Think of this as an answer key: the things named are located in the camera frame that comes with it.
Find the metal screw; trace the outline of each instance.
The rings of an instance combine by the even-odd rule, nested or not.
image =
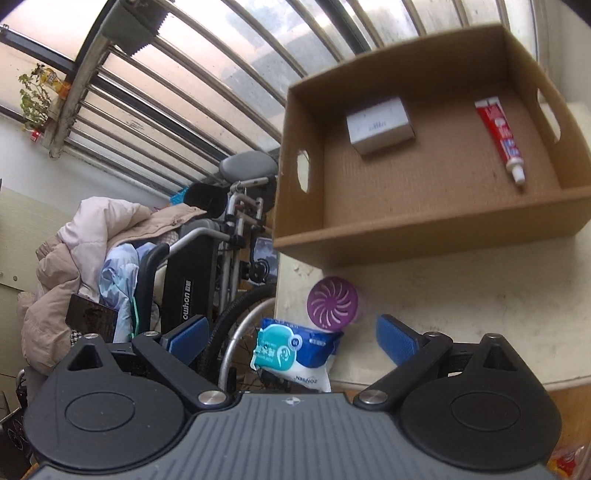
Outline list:
[[[359,399],[366,405],[379,405],[388,399],[388,394],[381,390],[363,390]]]
[[[201,392],[197,399],[203,404],[207,406],[219,405],[226,401],[226,394],[219,390],[206,390],[205,392]]]

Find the white wall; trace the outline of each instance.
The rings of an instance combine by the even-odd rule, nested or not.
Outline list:
[[[591,27],[560,0],[545,0],[548,71],[568,102],[591,109]]]
[[[161,196],[94,168],[67,153],[51,159],[41,144],[29,139],[22,125],[0,115],[2,186],[74,214],[81,200],[102,196],[163,207]]]

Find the purple air freshener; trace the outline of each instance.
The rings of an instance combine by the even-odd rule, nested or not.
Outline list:
[[[357,290],[344,278],[326,277],[308,295],[306,309],[312,323],[323,330],[342,330],[355,320],[359,307]]]

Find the wheelchair tire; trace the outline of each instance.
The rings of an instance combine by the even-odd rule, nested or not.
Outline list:
[[[220,350],[230,335],[230,331],[240,317],[257,303],[273,298],[277,290],[276,283],[268,283],[254,287],[234,299],[230,305],[217,317],[207,346],[200,355],[197,372],[210,382],[217,384],[220,368]]]

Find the beige puffer jacket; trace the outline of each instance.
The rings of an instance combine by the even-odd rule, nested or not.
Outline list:
[[[124,200],[93,197],[82,201],[73,220],[37,250],[37,294],[18,296],[22,354],[48,375],[70,349],[66,313],[73,293],[98,300],[98,280],[107,252],[120,244],[169,232],[204,211],[185,204],[150,214]]]

